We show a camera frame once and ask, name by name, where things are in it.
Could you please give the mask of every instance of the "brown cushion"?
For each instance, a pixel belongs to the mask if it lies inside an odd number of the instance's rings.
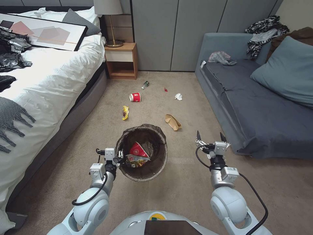
[[[270,51],[267,54],[266,62],[271,57],[272,53],[281,44],[285,37],[290,36],[299,42],[313,46],[313,29],[310,27],[305,27],[299,30],[294,30],[291,33],[284,34],[280,37],[274,38],[271,42]]]

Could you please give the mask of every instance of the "zebra print clothing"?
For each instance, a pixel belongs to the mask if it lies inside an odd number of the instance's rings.
[[[279,37],[287,32],[289,28],[279,22],[280,17],[272,15],[268,18],[253,23],[245,30],[246,33],[252,33],[253,37],[248,41],[247,54],[251,53],[251,59],[255,60],[262,46],[275,37]]]

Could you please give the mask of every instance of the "pillow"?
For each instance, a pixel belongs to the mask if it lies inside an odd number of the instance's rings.
[[[71,8],[68,10],[66,15],[64,16],[62,22],[64,23],[70,23],[70,24],[80,24],[85,25],[88,27],[88,30],[86,32],[86,36],[91,36],[98,34],[101,30],[93,25],[88,20],[84,19],[83,17],[79,16],[76,12],[74,12]]]
[[[313,46],[287,36],[250,76],[277,94],[313,109]]]
[[[271,48],[267,54],[266,62],[271,57],[272,53],[281,44],[285,37],[290,36],[297,41],[313,46],[313,28],[305,27],[299,30],[294,30],[291,33],[283,34],[280,37],[274,38],[271,42]]]
[[[39,12],[42,19],[59,22],[62,22],[63,18],[67,14],[67,12],[46,11],[46,8],[40,8]],[[76,11],[76,13],[79,16],[91,22],[92,24],[94,24],[95,26],[97,26],[98,28],[100,28],[99,17],[101,17],[101,15],[95,14],[95,7],[91,7],[90,9],[87,10]]]

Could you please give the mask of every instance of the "crumpled tissue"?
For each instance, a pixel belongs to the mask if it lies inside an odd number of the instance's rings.
[[[181,95],[181,93],[178,93],[175,95],[175,99],[176,100],[183,100],[183,96]]]

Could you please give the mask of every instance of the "sofa armrest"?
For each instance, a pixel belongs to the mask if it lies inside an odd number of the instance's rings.
[[[225,51],[232,59],[249,59],[247,43],[252,38],[252,34],[246,33],[206,33],[204,35],[202,46],[196,66],[200,66],[203,60],[208,61],[210,55],[216,51]],[[260,54],[256,62],[260,65],[264,64],[270,43],[262,46]]]

